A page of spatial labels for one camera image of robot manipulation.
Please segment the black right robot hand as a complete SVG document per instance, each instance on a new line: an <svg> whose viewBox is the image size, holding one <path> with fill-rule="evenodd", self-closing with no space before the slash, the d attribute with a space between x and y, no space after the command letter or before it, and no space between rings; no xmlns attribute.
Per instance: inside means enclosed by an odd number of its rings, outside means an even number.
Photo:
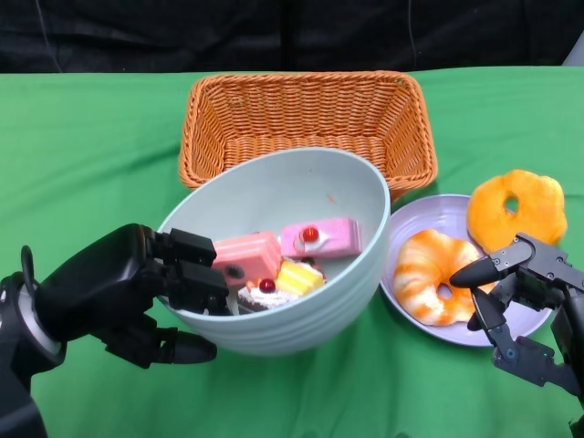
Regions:
<svg viewBox="0 0 584 438"><path fill-rule="evenodd" d="M467 327L486 334L498 369L540 387L550 382L583 400L583 272L565 252L519 233L509 246L455 272L450 283L471 291L474 314ZM512 302L556 312L551 329L561 364L552 348L511 335L505 312Z"/></svg>

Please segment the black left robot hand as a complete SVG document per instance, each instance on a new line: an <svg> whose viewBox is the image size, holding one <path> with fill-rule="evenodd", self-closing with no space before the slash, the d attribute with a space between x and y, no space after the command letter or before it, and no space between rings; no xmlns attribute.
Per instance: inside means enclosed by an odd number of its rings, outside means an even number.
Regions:
<svg viewBox="0 0 584 438"><path fill-rule="evenodd" d="M160 328L147 315L155 298L177 310L227 316L229 290L213 268L210 238L126 224L73 255L34 293L37 321L54 341L91 335L107 352L143 369L198 364L217 347L200 335Z"/></svg>

